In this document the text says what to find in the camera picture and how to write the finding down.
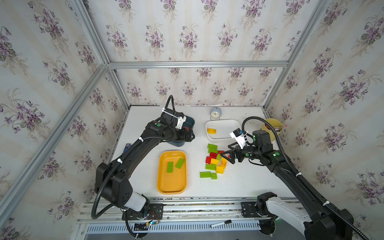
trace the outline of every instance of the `metal beam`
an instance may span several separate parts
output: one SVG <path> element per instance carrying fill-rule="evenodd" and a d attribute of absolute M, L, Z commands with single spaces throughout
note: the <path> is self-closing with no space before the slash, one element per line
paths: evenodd
<path fill-rule="evenodd" d="M 66 130 L 76 118 L 82 106 L 88 100 L 92 91 L 104 76 L 107 67 L 106 64 L 100 65 L 91 79 L 76 97 L 72 105 L 69 107 L 55 129 L 49 134 L 44 144 L 38 149 L 27 166 L 23 169 L 18 178 L 14 181 L 11 188 L 0 201 L 0 226 L 4 226 L 12 212 L 16 209 L 19 202 L 23 199 L 30 185 L 38 176 L 41 168 L 46 160 L 55 150 L 60 140 L 63 138 Z"/>
<path fill-rule="evenodd" d="M 112 84 L 112 87 L 115 90 L 116 95 L 119 98 L 119 101 L 120 101 L 121 105 L 124 108 L 124 111 L 128 111 L 129 108 L 130 108 L 130 103 L 129 103 L 128 99 L 127 99 L 127 96 L 125 96 L 125 94 L 124 94 L 124 90 L 121 87 L 121 84 L 120 84 L 120 82 L 119 82 L 119 80 L 118 80 L 114 70 L 113 69 L 108 69 L 106 71 L 106 74 L 107 74 L 107 77 L 108 77 L 110 83 Z"/>
<path fill-rule="evenodd" d="M 185 62 L 111 62 L 111 69 L 125 68 L 264 68 L 287 67 L 288 61 L 185 61 Z"/>
<path fill-rule="evenodd" d="M 284 83 L 284 80 L 288 76 L 291 69 L 294 67 L 296 61 L 298 60 L 300 54 L 302 53 L 305 45 L 307 44 L 309 38 L 311 37 L 312 33 L 315 31 L 315 28 L 318 24 L 318 22 L 321 20 L 321 16 L 325 12 L 326 8 L 329 5 L 329 2 L 331 0 L 319 0 L 308 19 L 307 24 L 305 25 L 303 31 L 301 32 L 301 35 L 299 39 L 297 40 L 295 46 L 292 49 L 291 54 L 288 57 L 289 65 L 287 68 L 283 70 L 283 72 L 280 74 L 279 79 L 276 81 L 275 85 L 271 89 L 271 92 L 269 96 L 267 97 L 264 107 L 268 109 L 276 95 L 278 94 L 282 84 Z"/>
<path fill-rule="evenodd" d="M 96 56 L 100 60 L 101 64 L 109 63 L 107 53 L 105 52 L 100 38 L 96 33 L 96 30 L 92 24 L 91 18 L 84 6 L 83 0 L 71 0 L 74 11 L 76 12 L 79 21 L 87 35 L 93 49 L 96 52 Z"/>

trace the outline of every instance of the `yellow block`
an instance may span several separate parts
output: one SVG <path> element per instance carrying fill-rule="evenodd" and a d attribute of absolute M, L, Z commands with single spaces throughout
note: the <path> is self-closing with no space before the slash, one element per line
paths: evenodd
<path fill-rule="evenodd" d="M 211 164 L 215 164 L 215 165 L 218 165 L 218 163 L 219 163 L 219 160 L 217 160 L 217 159 L 211 159 Z"/>
<path fill-rule="evenodd" d="M 227 160 L 226 160 L 225 158 L 222 158 L 222 159 L 221 159 L 221 164 L 220 164 L 220 166 L 223 166 L 224 169 L 227 167 Z"/>
<path fill-rule="evenodd" d="M 216 129 L 207 128 L 207 132 L 210 134 L 216 134 Z"/>
<path fill-rule="evenodd" d="M 223 173 L 224 173 L 224 167 L 222 167 L 222 166 L 217 166 L 217 167 L 216 167 L 216 172 L 217 172 L 217 173 L 220 173 L 220 174 L 223 174 Z"/>

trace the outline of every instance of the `alarm clock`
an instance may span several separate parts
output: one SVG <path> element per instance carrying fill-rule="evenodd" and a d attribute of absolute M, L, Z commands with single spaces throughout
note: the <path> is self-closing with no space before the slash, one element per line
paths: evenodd
<path fill-rule="evenodd" d="M 211 120 L 212 120 L 212 118 L 213 119 L 220 119 L 221 109 L 218 108 L 218 107 L 214 107 L 214 108 L 211 109 L 210 114 L 211 114 Z"/>

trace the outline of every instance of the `pile of lego bricks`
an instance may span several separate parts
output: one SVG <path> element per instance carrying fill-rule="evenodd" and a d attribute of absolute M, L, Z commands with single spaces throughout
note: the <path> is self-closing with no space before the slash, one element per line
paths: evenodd
<path fill-rule="evenodd" d="M 217 174 L 223 174 L 224 169 L 227 166 L 227 160 L 222 158 L 220 153 L 224 151 L 218 151 L 217 145 L 208 144 L 209 156 L 205 160 L 205 169 L 215 172 L 200 172 L 200 177 L 210 177 L 212 180 L 217 179 Z"/>

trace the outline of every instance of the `yellow bucket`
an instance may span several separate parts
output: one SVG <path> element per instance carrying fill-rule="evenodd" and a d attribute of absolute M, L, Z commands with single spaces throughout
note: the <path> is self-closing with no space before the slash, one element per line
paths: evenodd
<path fill-rule="evenodd" d="M 276 120 L 276 119 L 274 119 L 274 118 L 267 118 L 266 121 L 269 122 L 269 124 L 271 124 L 272 127 L 274 127 L 274 128 L 275 128 L 275 127 L 282 127 L 282 126 L 283 126 L 283 124 L 282 124 L 281 122 L 279 122 L 278 120 Z M 267 132 L 269 133 L 269 136 L 271 137 L 271 142 L 272 142 L 273 140 L 275 140 L 275 135 L 273 134 L 273 132 L 272 132 L 271 130 L 269 130 L 269 129 L 265 126 L 265 124 L 262 125 L 262 130 L 267 131 Z"/>

